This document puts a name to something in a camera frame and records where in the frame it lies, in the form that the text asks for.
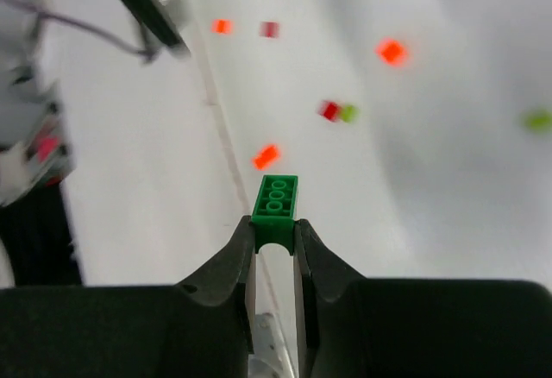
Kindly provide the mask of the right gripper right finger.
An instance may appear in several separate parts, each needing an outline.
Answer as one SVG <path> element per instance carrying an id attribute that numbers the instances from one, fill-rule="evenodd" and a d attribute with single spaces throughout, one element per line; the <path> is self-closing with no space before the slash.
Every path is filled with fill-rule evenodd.
<path id="1" fill-rule="evenodd" d="M 367 278 L 294 227 L 303 377 L 548 377 L 551 294 L 526 280 Z"/>

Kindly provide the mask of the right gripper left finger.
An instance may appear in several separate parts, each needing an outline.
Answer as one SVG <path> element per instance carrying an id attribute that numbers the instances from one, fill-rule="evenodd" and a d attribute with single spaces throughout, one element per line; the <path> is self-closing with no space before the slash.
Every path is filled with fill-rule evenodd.
<path id="1" fill-rule="evenodd" d="M 253 349 L 254 227 L 174 285 L 1 292 L 4 377 L 244 377 Z"/>

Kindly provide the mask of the dark green wedge lego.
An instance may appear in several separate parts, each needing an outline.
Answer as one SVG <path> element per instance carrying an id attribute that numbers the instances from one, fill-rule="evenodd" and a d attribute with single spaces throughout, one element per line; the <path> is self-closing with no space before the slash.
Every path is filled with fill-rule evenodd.
<path id="1" fill-rule="evenodd" d="M 277 244 L 294 255 L 294 224 L 298 196 L 297 175 L 264 175 L 251 215 L 255 249 Z"/>

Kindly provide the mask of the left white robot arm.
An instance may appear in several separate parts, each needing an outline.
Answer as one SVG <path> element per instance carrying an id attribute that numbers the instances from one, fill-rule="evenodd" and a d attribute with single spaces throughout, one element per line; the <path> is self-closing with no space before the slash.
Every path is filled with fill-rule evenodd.
<path id="1" fill-rule="evenodd" d="M 145 63 L 187 54 L 182 0 L 119 0 L 137 45 L 65 16 L 50 0 L 1 0 L 1 284 L 78 286 L 82 276 L 61 192 L 72 171 L 57 64 L 60 27 L 107 41 Z"/>

